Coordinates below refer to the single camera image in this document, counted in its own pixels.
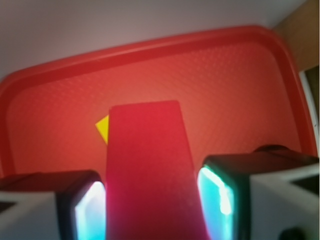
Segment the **yellow triangle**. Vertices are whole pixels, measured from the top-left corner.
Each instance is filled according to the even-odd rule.
[[[95,124],[95,127],[98,129],[101,134],[103,140],[106,144],[108,144],[108,135],[109,135],[109,115],[102,118]]]

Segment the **cyan light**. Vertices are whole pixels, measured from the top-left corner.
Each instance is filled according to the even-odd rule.
[[[206,166],[200,169],[197,184],[210,238],[232,240],[234,191]]]
[[[102,182],[94,182],[74,210],[78,240],[106,238],[106,190]]]

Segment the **glowing light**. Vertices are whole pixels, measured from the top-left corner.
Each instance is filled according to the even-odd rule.
[[[78,240],[106,238],[106,190],[102,182],[94,182],[74,210]]]
[[[207,167],[200,169],[197,184],[210,238],[233,239],[233,190]]]
[[[108,144],[108,136],[109,136],[109,115],[102,118],[95,124],[95,127],[98,129],[100,135],[102,136],[104,142]]]

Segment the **red plastic piece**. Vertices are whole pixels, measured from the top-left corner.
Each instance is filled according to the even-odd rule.
[[[111,106],[178,100],[195,168],[208,154],[266,144],[317,148],[292,55],[270,30],[236,27],[57,60],[0,84],[3,175],[94,169],[106,144],[95,123]]]
[[[208,239],[176,101],[113,107],[107,154],[107,239]]]

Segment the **red plastic tray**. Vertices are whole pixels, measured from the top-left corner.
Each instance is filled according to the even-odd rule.
[[[281,144],[317,155],[303,89],[284,43],[245,26],[151,40],[45,63],[0,85],[2,175],[94,169],[95,123],[111,106],[178,100],[196,169],[208,154]]]

